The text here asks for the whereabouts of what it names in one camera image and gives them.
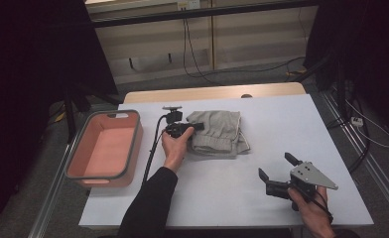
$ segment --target wire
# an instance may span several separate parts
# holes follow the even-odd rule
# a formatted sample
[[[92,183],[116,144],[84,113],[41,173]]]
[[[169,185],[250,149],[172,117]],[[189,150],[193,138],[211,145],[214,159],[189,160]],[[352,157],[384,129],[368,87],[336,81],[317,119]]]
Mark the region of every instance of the wire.
[[[324,202],[324,207],[327,209],[327,201],[318,191],[316,191],[316,194],[322,199],[322,201]]]
[[[361,107],[361,103],[359,102],[358,99],[356,99],[356,101],[358,103],[359,110],[361,112],[363,112],[362,107]],[[365,121],[365,118],[363,119],[363,127],[364,127],[365,134],[369,137],[368,127],[367,127],[367,123]],[[348,171],[350,174],[353,174],[359,168],[359,166],[362,164],[365,157],[367,156],[369,150],[370,150],[370,141],[366,140],[365,141],[365,148],[364,148],[363,152],[361,153],[359,158],[355,162],[353,162],[352,165],[350,165],[348,167]]]
[[[152,160],[154,159],[154,155],[155,155],[155,151],[157,150],[158,142],[160,141],[160,138],[162,136],[162,135],[160,135],[160,137],[158,138],[158,130],[160,128],[161,121],[164,118],[167,118],[167,116],[166,115],[161,116],[160,119],[158,120],[158,123],[157,123],[157,129],[155,130],[155,139],[154,139],[154,143],[152,144],[152,149],[151,149],[151,152],[149,154],[148,162],[146,163],[145,173],[144,173],[143,179],[142,179],[142,186],[148,180],[149,169],[151,168]]]
[[[212,83],[212,84],[217,84],[217,85],[220,85],[220,86],[223,86],[223,84],[219,83],[219,82],[214,82],[214,81],[211,81],[209,79],[207,79],[205,77],[205,75],[203,75],[200,71],[200,69],[198,68],[198,65],[197,65],[197,61],[195,59],[195,53],[194,53],[194,48],[193,48],[193,45],[192,45],[192,39],[191,39],[191,30],[189,28],[189,23],[188,23],[188,20],[187,19],[183,19],[183,24],[185,25],[185,50],[183,52],[183,66],[185,68],[185,72],[188,74],[188,76],[191,76],[191,77],[202,77],[204,80]],[[186,69],[186,35],[188,36],[189,38],[189,44],[191,46],[191,51],[192,51],[192,57],[194,59],[194,65],[195,65],[195,68],[197,69],[197,72],[200,74],[200,76],[194,76],[194,75],[191,75],[188,70]]]
[[[56,110],[56,112],[54,112],[52,115],[49,116],[49,118],[56,116],[56,114],[58,114],[64,106],[65,104],[63,103],[62,106],[60,106],[59,109]]]
[[[337,92],[337,89],[333,87],[332,92],[330,94],[334,98],[337,98],[337,95],[334,95],[335,92]],[[349,101],[354,101],[354,100],[356,100],[355,97],[352,97],[349,99]],[[352,116],[352,108],[348,108],[348,111],[346,111],[346,118],[344,118],[344,119],[346,119],[346,121],[348,121],[351,118],[351,116]]]
[[[287,78],[285,79],[286,82],[290,79],[291,73],[290,73],[290,63],[295,61],[295,60],[300,60],[300,59],[305,59],[305,57],[299,57],[295,59],[290,59],[287,62],[284,63],[284,65],[287,67]]]
[[[300,8],[300,11],[299,11],[299,15],[297,16],[298,20],[299,20],[299,23],[300,23],[300,26],[301,26],[301,29],[303,29],[303,35],[304,35],[304,42],[306,43],[306,48],[307,48],[307,44],[308,44],[308,41],[307,41],[307,36],[306,36],[306,30],[304,29],[304,26],[303,26],[303,22],[301,21],[301,10],[303,8]]]
[[[348,104],[356,113],[358,113],[358,115],[362,116],[362,117],[365,118],[367,121],[373,123],[375,126],[377,126],[378,128],[380,128],[380,130],[382,130],[386,135],[389,136],[389,133],[388,133],[386,130],[384,130],[381,126],[377,125],[377,123],[373,122],[372,120],[368,119],[368,117],[366,117],[366,116],[364,116],[362,113],[360,113],[360,112],[359,112],[353,105],[351,105],[348,101],[346,101],[346,103],[347,103],[347,104]],[[389,148],[389,145],[387,145],[387,146],[386,146],[386,145],[383,145],[383,144],[381,144],[381,143],[379,143],[379,142],[376,142],[376,141],[372,140],[372,139],[369,138],[368,136],[364,135],[358,128],[359,128],[359,127],[356,127],[357,131],[358,131],[363,137],[365,137],[367,140],[369,140],[369,141],[373,142],[374,144],[379,145],[379,146],[381,146],[381,147]]]
[[[343,120],[341,120],[341,119],[342,119],[342,117],[338,117],[338,118],[334,119],[333,121],[328,122],[328,123],[325,125],[326,128],[330,130],[330,129],[334,129],[334,128],[339,127],[339,126],[344,126],[344,125],[346,125],[347,121],[343,121]]]
[[[196,60],[195,60],[195,54],[194,54],[194,50],[193,50],[193,46],[192,46],[192,40],[191,40],[191,35],[190,35],[190,28],[189,28],[189,23],[188,23],[187,19],[184,19],[184,26],[185,26],[185,48],[184,48],[184,55],[183,55],[183,66],[185,68],[185,72],[190,77],[202,77],[202,78],[206,79],[210,83],[220,84],[218,82],[210,81],[209,79],[205,78],[206,76],[213,75],[213,74],[219,74],[219,73],[229,73],[229,72],[263,72],[263,71],[270,71],[270,70],[273,70],[273,69],[285,66],[285,65],[287,65],[287,64],[289,64],[289,63],[291,63],[291,62],[293,62],[295,60],[305,59],[305,57],[298,57],[298,58],[290,59],[290,60],[288,60],[288,61],[286,61],[286,62],[284,62],[282,64],[279,64],[277,66],[273,66],[273,67],[269,67],[269,68],[263,68],[263,69],[232,69],[232,70],[212,71],[212,72],[204,73],[204,72],[201,72],[199,70],[199,68],[197,66],[197,63],[196,63]],[[187,70],[187,67],[186,67],[186,51],[187,51],[186,41],[187,41],[187,38],[189,38],[189,43],[191,45],[191,50],[192,50],[192,56],[194,58],[194,63],[196,65],[197,71],[198,71],[198,73],[200,75],[191,74]]]

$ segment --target hand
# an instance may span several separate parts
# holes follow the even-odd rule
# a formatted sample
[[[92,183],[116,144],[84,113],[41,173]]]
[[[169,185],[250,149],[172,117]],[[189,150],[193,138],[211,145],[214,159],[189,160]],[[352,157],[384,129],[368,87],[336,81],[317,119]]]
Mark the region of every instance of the hand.
[[[325,187],[318,186],[318,193],[320,193],[324,200],[327,201]],[[327,214],[323,210],[312,202],[306,203],[301,194],[294,188],[288,188],[288,194],[299,206],[303,222],[315,237],[332,238],[335,236],[333,230],[331,229]],[[316,194],[315,200],[324,206],[324,201],[318,194]]]
[[[166,154],[164,167],[177,172],[182,165],[183,158],[187,151],[187,142],[189,137],[194,133],[195,128],[189,127],[186,132],[179,138],[173,138],[167,132],[163,132],[162,141]]]

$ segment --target black curtain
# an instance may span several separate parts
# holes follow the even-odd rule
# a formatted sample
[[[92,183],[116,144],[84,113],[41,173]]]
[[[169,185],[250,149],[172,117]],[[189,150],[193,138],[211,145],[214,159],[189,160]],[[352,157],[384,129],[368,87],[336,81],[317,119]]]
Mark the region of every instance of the black curtain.
[[[316,73],[319,89],[344,76],[389,126],[389,0],[338,0],[323,3],[310,34],[304,66],[324,56],[329,63]]]
[[[81,0],[0,0],[0,212],[27,173],[63,87],[79,82],[117,93],[94,29],[68,27],[89,21]]]

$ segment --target folded gray towel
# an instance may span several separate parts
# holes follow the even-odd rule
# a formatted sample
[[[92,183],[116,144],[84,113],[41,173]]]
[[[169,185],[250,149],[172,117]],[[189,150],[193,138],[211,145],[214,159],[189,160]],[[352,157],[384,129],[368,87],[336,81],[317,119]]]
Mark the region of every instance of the folded gray towel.
[[[209,156],[236,156],[250,150],[240,130],[240,112],[195,111],[187,118],[190,123],[203,123],[204,130],[195,131],[192,149]]]

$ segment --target table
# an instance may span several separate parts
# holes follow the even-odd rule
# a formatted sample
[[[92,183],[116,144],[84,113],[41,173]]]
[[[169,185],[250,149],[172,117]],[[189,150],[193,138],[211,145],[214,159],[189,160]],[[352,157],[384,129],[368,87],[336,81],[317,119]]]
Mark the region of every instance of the table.
[[[250,94],[253,98],[239,99]],[[235,160],[208,160],[187,155],[170,210],[168,226],[175,228],[251,228],[302,225],[288,200],[267,196],[257,176],[262,168],[273,180],[288,180],[292,166],[285,161],[290,152],[298,159],[310,159],[338,185],[330,190],[329,208],[335,225],[369,225],[372,219],[320,118],[304,89],[297,83],[261,84],[134,92],[122,108],[137,109],[145,133],[134,181],[125,188],[93,188],[79,225],[92,229],[116,228],[140,187],[157,117],[164,102],[183,104],[184,115],[193,110],[241,111],[241,129],[252,150]],[[158,150],[151,174],[161,166]]]
[[[164,94],[170,96],[170,98],[179,100],[194,99],[188,98],[192,97],[191,93],[193,95],[197,95],[198,98],[210,98],[211,96],[216,98],[218,96],[220,98],[239,98],[243,94],[251,94],[255,97],[264,97],[271,95],[305,94],[305,91],[298,83],[272,83],[225,87],[188,88],[151,92],[130,92],[127,94],[125,101],[126,103],[131,103],[137,101],[143,102],[144,100],[152,101],[153,98],[155,100],[159,100],[159,98],[165,96]],[[96,111],[113,110],[113,108],[110,107],[105,108],[105,105],[101,105],[100,107],[93,109]],[[73,232],[73,234],[76,236],[81,237],[96,237],[112,234],[108,231],[103,232],[88,230],[77,225],[81,218],[84,206],[87,202],[87,190],[72,180],[65,179],[64,167],[69,153],[70,145],[67,145],[64,151],[57,152],[58,156],[62,158],[59,163],[59,169],[53,180],[49,193],[46,196],[46,200],[44,201],[39,215],[31,229],[29,237],[66,237],[69,236],[69,234],[60,235],[62,234],[63,228],[66,226],[69,227],[67,230],[68,232]]]

